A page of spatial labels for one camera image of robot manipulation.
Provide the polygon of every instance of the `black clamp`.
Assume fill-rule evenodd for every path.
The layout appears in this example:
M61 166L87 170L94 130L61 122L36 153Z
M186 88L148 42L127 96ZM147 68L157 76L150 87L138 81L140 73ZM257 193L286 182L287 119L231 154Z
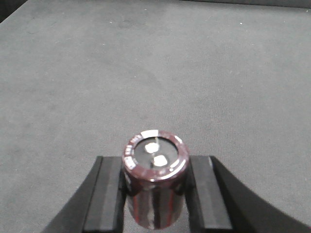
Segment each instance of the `black clamp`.
M185 197L192 233L311 233L271 206L213 156L191 156ZM120 157L97 157L42 233L122 233L126 185Z

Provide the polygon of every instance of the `capacitor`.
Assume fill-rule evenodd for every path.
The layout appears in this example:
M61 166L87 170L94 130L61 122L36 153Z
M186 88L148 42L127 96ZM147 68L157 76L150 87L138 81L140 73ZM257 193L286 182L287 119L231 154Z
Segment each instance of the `capacitor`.
M135 221L152 230L174 223L182 210L189 165L189 149L183 141L167 131L143 131L126 145L123 163Z

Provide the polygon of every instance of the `gray surface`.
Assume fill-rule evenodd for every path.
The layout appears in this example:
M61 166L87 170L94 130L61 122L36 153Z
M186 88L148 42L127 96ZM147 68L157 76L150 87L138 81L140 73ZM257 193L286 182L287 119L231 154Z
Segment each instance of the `gray surface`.
M0 232L39 232L95 156L154 128L311 225L310 13L29 0L0 24Z

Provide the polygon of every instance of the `gray fabric backdrop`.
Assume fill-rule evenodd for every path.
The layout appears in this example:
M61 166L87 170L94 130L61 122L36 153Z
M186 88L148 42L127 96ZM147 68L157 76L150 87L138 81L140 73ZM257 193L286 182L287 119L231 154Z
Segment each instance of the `gray fabric backdrop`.
M26 2L0 24L0 232L40 232L97 155L146 129L311 225L310 25L295 8ZM187 212L165 232L189 232Z

